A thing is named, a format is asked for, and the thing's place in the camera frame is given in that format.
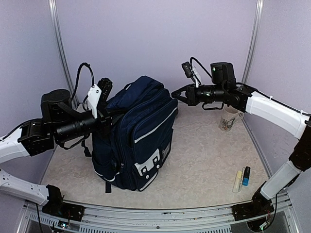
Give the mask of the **navy blue student backpack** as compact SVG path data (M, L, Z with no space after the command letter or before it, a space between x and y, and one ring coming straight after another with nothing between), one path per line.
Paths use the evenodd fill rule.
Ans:
M172 146L178 102L159 81L141 76L108 101L107 110L122 110L107 136L92 134L92 163L105 181L106 193L113 186L145 190L157 177Z

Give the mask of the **white marker pen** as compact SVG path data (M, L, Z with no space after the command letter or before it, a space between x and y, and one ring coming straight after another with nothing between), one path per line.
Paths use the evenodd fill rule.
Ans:
M242 173L241 173L241 179L240 179L240 183L239 183L239 188L238 188L238 192L241 191L242 189L242 183L243 183L243 175L244 175L244 171L245 171L245 167L242 168Z

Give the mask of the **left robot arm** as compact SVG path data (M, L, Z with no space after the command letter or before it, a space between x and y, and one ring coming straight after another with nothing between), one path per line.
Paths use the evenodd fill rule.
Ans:
M95 131L107 133L112 117L102 104L111 89L94 85L87 94L89 111L77 112L72 108L70 92L57 89L41 98L42 118L26 121L0 139L0 162L35 156L64 147L76 138L86 140ZM0 171L0 190L6 194L32 201L42 206L42 211L54 216L71 216L70 206L63 201L60 189L53 185L38 185Z

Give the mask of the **blue capped black marker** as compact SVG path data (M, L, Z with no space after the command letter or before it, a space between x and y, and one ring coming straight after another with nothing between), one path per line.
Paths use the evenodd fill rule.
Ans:
M249 177L250 177L250 170L251 170L251 168L249 166L245 167L245 170L243 172L243 178L242 178L242 185L243 186L248 186Z

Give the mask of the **cream highlighter pen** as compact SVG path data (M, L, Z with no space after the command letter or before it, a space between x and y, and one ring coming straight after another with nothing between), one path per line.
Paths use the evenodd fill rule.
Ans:
M233 186L233 189L232 189L233 193L238 193L239 192L241 180L242 180L242 171L238 170L237 174L236 174L236 177L235 177L234 186Z

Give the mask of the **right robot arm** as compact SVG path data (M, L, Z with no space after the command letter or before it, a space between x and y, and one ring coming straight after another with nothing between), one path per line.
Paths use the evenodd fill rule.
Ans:
M256 88L235 79L231 63L212 63L211 85L203 85L198 72L190 62L181 65L193 83L174 92L172 97L189 106L221 102L223 105L259 116L291 133L298 143L287 162L254 193L251 201L232 206L235 220L272 213L276 205L271 199L283 188L290 186L301 172L311 167L311 116L269 97Z

